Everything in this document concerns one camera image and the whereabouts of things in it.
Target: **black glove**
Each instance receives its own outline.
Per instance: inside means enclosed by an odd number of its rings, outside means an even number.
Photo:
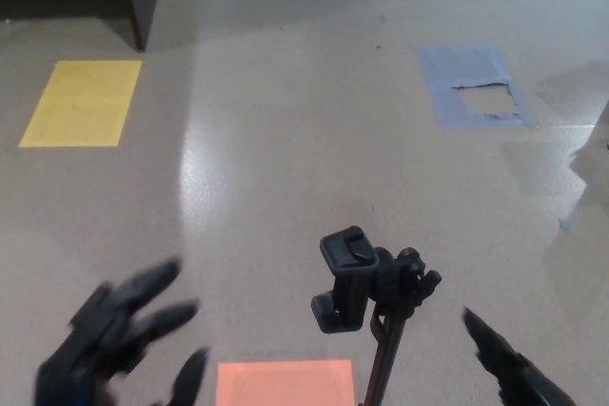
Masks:
[[[180,273],[171,260],[142,271],[117,287],[100,285],[72,318],[72,332],[39,370],[35,406],[112,406],[108,381],[127,375],[146,355],[147,346],[177,330],[197,313],[185,301],[142,319],[134,314],[161,294]],[[167,406],[193,406],[203,380],[206,350],[195,352],[173,384]]]
[[[576,406],[573,399],[495,330],[469,309],[463,321],[478,345],[478,359],[499,381],[499,395],[506,406]]]

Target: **yellow square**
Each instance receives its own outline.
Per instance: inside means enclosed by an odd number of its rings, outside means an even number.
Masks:
[[[142,61],[60,61],[19,147],[118,146]]]

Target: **phone holder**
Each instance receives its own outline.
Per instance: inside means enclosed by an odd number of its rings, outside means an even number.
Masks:
[[[386,249],[372,247],[357,226],[322,238],[320,248],[335,278],[334,288],[311,302],[324,333],[360,330],[368,300],[376,302],[370,329],[378,347],[363,406],[380,406],[405,323],[442,277],[433,270],[425,273],[413,248],[394,259]]]

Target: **orange square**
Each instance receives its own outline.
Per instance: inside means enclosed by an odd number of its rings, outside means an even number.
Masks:
[[[216,406],[353,406],[350,360],[221,363]]]

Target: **blue square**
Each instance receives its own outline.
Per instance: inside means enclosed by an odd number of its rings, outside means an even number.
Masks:
[[[501,51],[492,46],[421,48],[419,61],[438,124],[444,128],[531,126],[533,120],[510,77]],[[513,112],[470,113],[459,89],[505,86]]]

